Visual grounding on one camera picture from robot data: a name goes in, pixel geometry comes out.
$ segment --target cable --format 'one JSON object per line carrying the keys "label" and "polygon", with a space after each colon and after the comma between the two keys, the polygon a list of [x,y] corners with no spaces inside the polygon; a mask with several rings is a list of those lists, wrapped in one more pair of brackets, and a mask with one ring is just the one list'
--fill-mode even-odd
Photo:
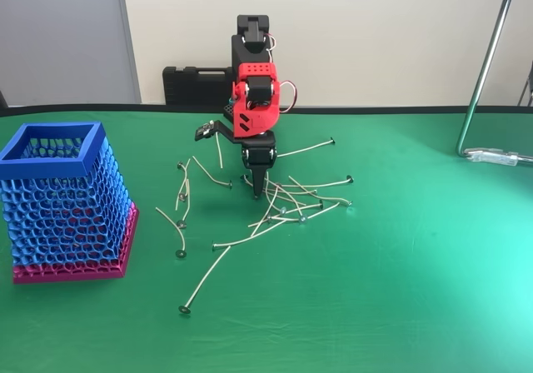
{"label": "cable", "polygon": [[[268,175],[266,175],[266,177],[265,177],[265,181],[266,181],[267,185],[268,185],[268,183],[271,183],[271,184],[273,184],[274,186],[276,185],[276,183],[274,183],[274,182],[272,182],[271,180],[268,179]],[[285,185],[285,184],[279,184],[278,186],[280,186],[280,187],[284,187],[284,188],[287,187],[287,185]],[[311,192],[314,193],[314,194],[316,194],[316,190],[310,190],[310,191],[284,191],[284,192],[285,192],[286,194],[293,195],[293,196],[305,196],[305,195],[307,195],[307,194],[310,194]]]}
{"label": "cable", "polygon": [[189,182],[189,179],[187,179],[187,184],[185,185],[187,188],[187,210],[185,211],[185,215],[183,215],[182,221],[185,222],[187,219],[187,215],[189,214],[189,211],[191,210],[191,183]]}
{"label": "cable", "polygon": [[220,142],[218,141],[218,132],[215,132],[215,138],[217,139],[218,160],[220,161],[220,168],[224,169],[224,163],[222,162],[222,152],[220,151]]}
{"label": "cable", "polygon": [[313,213],[312,215],[308,216],[307,219],[312,219],[313,217],[318,216],[318,215],[320,215],[320,214],[322,214],[322,213],[324,213],[324,212],[328,212],[328,211],[330,211],[331,209],[338,207],[339,205],[341,205],[340,202],[338,202],[338,203],[335,204],[335,205],[329,206],[328,208],[323,209],[322,211],[319,211],[319,212]]}
{"label": "cable", "polygon": [[284,84],[288,84],[289,86],[292,87],[293,96],[292,96],[291,105],[287,109],[284,109],[283,111],[280,110],[280,113],[289,112],[292,109],[292,107],[294,107],[296,105],[296,100],[298,99],[298,90],[296,89],[296,84],[294,84],[290,80],[284,80],[283,82],[280,83],[280,90],[281,90],[281,87],[283,87]]}
{"label": "cable", "polygon": [[298,201],[294,198],[294,196],[292,196],[291,194],[288,193],[288,191],[286,191],[283,187],[277,185],[276,183],[274,182],[271,182],[270,180],[268,180],[268,177],[266,177],[267,181],[270,182],[273,186],[276,186],[276,189],[280,189],[281,191],[283,191],[284,193],[286,193],[289,198],[291,198],[292,202],[294,202],[294,205],[296,206],[296,209],[298,210],[298,214],[300,215],[300,217],[303,217],[302,213],[301,213],[301,209],[300,209],[300,206],[298,205]]}
{"label": "cable", "polygon": [[[267,180],[268,182],[270,182],[270,183],[273,184],[274,186],[284,187],[282,184],[277,185],[276,183],[271,182],[271,181],[268,180],[268,179],[265,179],[265,180]],[[281,189],[281,190],[282,190],[283,192],[285,192],[286,194],[288,194],[289,196],[291,196],[291,194],[299,194],[299,195],[311,195],[311,194],[316,194],[316,190],[300,191],[300,192],[290,192],[290,191],[286,191],[285,189]]]}
{"label": "cable", "polygon": [[245,238],[244,240],[239,240],[239,241],[234,241],[234,242],[227,242],[225,244],[213,244],[213,249],[214,248],[221,248],[223,246],[236,246],[237,244],[242,244],[243,242],[250,241],[252,238],[259,237],[261,234],[265,234],[267,231],[275,229],[276,227],[282,225],[283,223],[285,223],[285,222],[284,221],[279,221],[274,226],[270,226],[267,229],[258,232],[255,236],[249,236],[249,237]]}
{"label": "cable", "polygon": [[[315,187],[315,188],[318,188],[318,187],[331,187],[331,186],[339,186],[341,184],[347,184],[347,183],[353,183],[353,177],[351,177],[350,175],[346,176],[346,180],[343,180],[342,182],[333,182],[333,183],[326,183],[326,184],[315,184],[315,185],[310,185],[310,184],[302,184],[301,186],[302,187],[305,187],[305,188],[309,188],[309,187]],[[297,186],[296,184],[292,185],[292,184],[281,184],[282,187],[285,187],[285,188],[288,188],[288,187],[299,187]]]}
{"label": "cable", "polygon": [[191,161],[191,158],[189,158],[189,160],[187,161],[187,164],[185,166],[183,166],[183,162],[178,162],[177,163],[177,168],[178,169],[183,169],[185,171],[185,176],[183,177],[182,186],[180,187],[179,191],[177,192],[176,209],[174,211],[177,211],[177,206],[179,205],[179,201],[183,198],[183,197],[180,197],[180,195],[182,194],[183,186],[185,185],[185,182],[187,181],[187,168],[189,167],[189,162],[190,161]]}
{"label": "cable", "polygon": [[285,154],[278,154],[277,157],[278,158],[288,157],[289,155],[297,154],[298,152],[309,151],[309,150],[312,150],[313,148],[327,146],[328,144],[335,144],[335,140],[333,140],[333,137],[331,138],[329,142],[321,142],[320,144],[316,144],[315,146],[312,146],[312,147],[302,148],[301,150],[296,150],[296,151],[291,151],[291,152],[286,152]]}
{"label": "cable", "polygon": [[169,222],[171,222],[171,224],[174,226],[174,228],[177,230],[177,232],[180,233],[180,237],[182,238],[182,249],[176,251],[176,256],[178,258],[180,258],[180,259],[184,258],[185,256],[187,256],[187,253],[185,252],[185,237],[183,236],[182,231],[180,230],[180,228],[178,226],[176,226],[176,223],[174,223],[172,221],[172,219],[170,217],[168,217],[168,215],[165,212],[163,212],[158,207],[156,207],[156,211],[161,213]]}
{"label": "cable", "polygon": [[[247,175],[242,175],[242,176],[241,176],[241,179],[244,180],[244,182],[245,182],[248,186],[253,187],[253,184],[250,183],[250,181],[248,180],[248,176],[247,176]],[[263,188],[263,192],[266,194],[266,198],[270,201],[270,198],[268,198],[268,195],[269,195],[269,194],[267,193],[267,191],[266,191],[264,188]],[[292,202],[291,199],[289,199],[289,198],[285,198],[284,196],[277,196],[277,198],[280,199],[280,200],[284,200],[284,201]],[[298,202],[298,205],[302,205],[302,206],[305,206],[305,205],[306,205],[306,204],[304,204],[303,202],[299,202],[299,201],[297,201],[297,202]],[[278,211],[278,212],[280,211],[275,205],[273,205],[272,208],[274,208],[274,209],[275,209],[276,211]]]}
{"label": "cable", "polygon": [[[300,183],[298,183],[296,180],[294,180],[292,177],[289,176],[289,180],[291,180],[294,184],[297,184],[302,190],[306,190],[306,188],[304,186],[302,186]],[[345,200],[344,198],[338,198],[338,197],[334,197],[334,196],[318,196],[316,194],[309,194],[310,196],[313,196],[319,200],[324,200],[324,201],[340,201],[342,203],[345,203],[346,206],[350,206],[351,205],[351,201],[348,201],[348,200]]]}
{"label": "cable", "polygon": [[[300,209],[304,210],[304,209],[311,209],[311,208],[316,208],[317,206],[319,206],[320,208],[323,208],[324,207],[324,204],[314,204],[314,205],[306,205],[306,206],[302,206]],[[297,209],[294,208],[294,209],[291,209],[289,211],[286,211],[285,213],[283,214],[279,214],[279,215],[275,215],[275,216],[272,216],[271,218],[274,219],[276,217],[281,217],[281,216],[285,216],[287,213],[293,213],[293,212],[296,212]],[[248,225],[248,227],[254,227],[254,226],[257,226],[258,224],[260,223],[263,223],[265,221],[268,221],[268,217],[266,219],[263,219],[262,221],[257,221],[255,223],[252,223],[251,225]]]}
{"label": "cable", "polygon": [[[272,198],[272,200],[270,201],[270,205],[268,206],[268,208],[266,209],[266,212],[265,212],[265,215],[263,215],[263,217],[261,218],[261,223],[265,220],[265,218],[268,216],[268,212],[270,212],[270,210],[272,209],[272,205],[274,205],[274,201],[276,200],[276,197],[277,197],[277,187],[276,187],[276,192],[274,192],[274,197]],[[254,236],[257,232],[257,229],[261,226],[261,223],[258,224],[256,226],[256,228],[253,230],[252,232],[252,236]]]}
{"label": "cable", "polygon": [[[244,180],[245,180],[246,183],[248,183],[250,186],[253,187],[253,185],[248,181],[247,177],[245,177]],[[269,192],[269,190],[268,190],[268,182],[266,182],[266,188],[263,190],[263,192],[265,193],[266,200],[270,202],[270,198],[268,197],[268,192]],[[281,209],[278,208],[277,206],[275,206],[274,203],[272,203],[272,208],[274,208],[276,211],[281,213]]]}
{"label": "cable", "polygon": [[200,283],[198,284],[197,288],[194,290],[194,292],[192,293],[191,295],[191,298],[189,298],[189,301],[187,301],[187,303],[185,305],[180,305],[179,306],[179,311],[181,313],[185,313],[186,315],[188,315],[189,313],[191,313],[191,310],[189,309],[189,306],[191,306],[191,303],[192,303],[192,300],[194,300],[194,297],[197,296],[197,293],[200,291],[200,287],[202,287],[202,284],[203,282],[207,279],[207,277],[209,276],[209,274],[212,272],[212,270],[215,268],[215,266],[217,265],[217,263],[222,259],[223,256],[226,255],[226,253],[228,251],[230,251],[230,246],[228,248],[226,248],[224,250],[224,252],[217,258],[217,260],[215,261],[215,263],[213,263],[211,265],[211,267],[209,268],[209,270],[207,271],[207,273],[204,275],[204,277],[200,280]]}
{"label": "cable", "polygon": [[270,59],[270,62],[273,62],[274,58],[272,58],[272,50],[276,48],[276,38],[272,36],[270,33],[265,33],[265,36],[268,36],[272,40],[272,45],[270,48],[266,49],[266,52],[268,52],[268,57]]}
{"label": "cable", "polygon": [[231,181],[231,180],[229,181],[229,183],[225,183],[225,182],[220,182],[220,181],[218,181],[217,179],[213,178],[213,176],[211,176],[211,175],[209,174],[209,172],[206,170],[206,168],[202,166],[202,164],[197,160],[197,158],[196,158],[194,155],[192,156],[192,159],[194,159],[194,161],[198,164],[198,166],[199,166],[199,167],[200,167],[200,168],[206,173],[206,175],[208,175],[209,178],[210,178],[211,180],[213,180],[216,184],[220,184],[221,186],[228,186],[228,187],[232,188],[233,185],[232,185],[232,181]]}

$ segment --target mesh basket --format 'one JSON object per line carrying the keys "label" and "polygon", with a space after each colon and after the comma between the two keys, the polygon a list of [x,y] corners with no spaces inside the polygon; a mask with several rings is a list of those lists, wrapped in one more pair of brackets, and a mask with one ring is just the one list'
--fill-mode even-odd
{"label": "mesh basket", "polygon": [[0,197],[15,279],[123,274],[138,213],[101,123],[23,125],[0,153]]}

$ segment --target chrome pole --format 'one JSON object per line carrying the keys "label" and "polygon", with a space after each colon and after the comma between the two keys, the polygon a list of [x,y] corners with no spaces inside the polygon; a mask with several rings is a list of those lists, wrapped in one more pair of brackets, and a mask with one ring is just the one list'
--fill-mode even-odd
{"label": "chrome pole", "polygon": [[474,89],[474,94],[472,94],[472,99],[470,101],[470,105],[468,106],[468,110],[466,111],[461,134],[459,135],[459,140],[457,141],[456,152],[460,157],[468,157],[468,155],[463,152],[463,143],[465,142],[466,134],[468,133],[474,112],[476,112],[477,103],[480,101],[481,92],[483,91],[483,86],[485,86],[485,80],[489,73],[489,69],[491,68],[492,58],[496,52],[496,46],[500,40],[501,31],[503,29],[503,24],[506,20],[507,13],[509,12],[510,5],[511,0],[503,0],[501,2],[500,13],[498,13],[498,18],[496,19],[496,25],[494,26],[494,32],[492,32],[491,42],[489,43],[489,48],[486,51],[485,61],[481,67],[480,76],[477,78],[476,88]]}

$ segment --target metal stand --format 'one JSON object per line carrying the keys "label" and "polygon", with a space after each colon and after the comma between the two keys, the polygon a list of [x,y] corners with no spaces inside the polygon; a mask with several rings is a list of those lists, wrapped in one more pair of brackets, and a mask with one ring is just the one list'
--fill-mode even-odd
{"label": "metal stand", "polygon": [[501,31],[503,29],[504,21],[506,20],[507,13],[509,12],[509,6],[511,0],[503,0],[501,2],[500,12],[496,19],[496,25],[494,32],[492,33],[491,42],[485,55],[485,61],[481,67],[480,76],[477,78],[476,88],[472,94],[472,99],[466,112],[465,121],[457,141],[456,152],[460,157],[466,157],[473,162],[491,162],[501,165],[515,166],[518,162],[533,163],[533,157],[518,155],[516,152],[504,152],[495,148],[467,148],[463,150],[463,144],[465,142],[466,134],[470,128],[472,118],[476,112],[477,103],[480,101],[481,92],[485,86],[485,80],[491,68],[492,59],[496,52],[498,41],[500,40]]}

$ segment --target gray wall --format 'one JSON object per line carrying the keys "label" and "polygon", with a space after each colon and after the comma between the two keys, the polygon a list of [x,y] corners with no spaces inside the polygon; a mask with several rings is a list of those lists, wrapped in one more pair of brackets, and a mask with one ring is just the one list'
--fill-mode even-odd
{"label": "gray wall", "polygon": [[125,13],[123,0],[0,0],[7,104],[140,102]]}

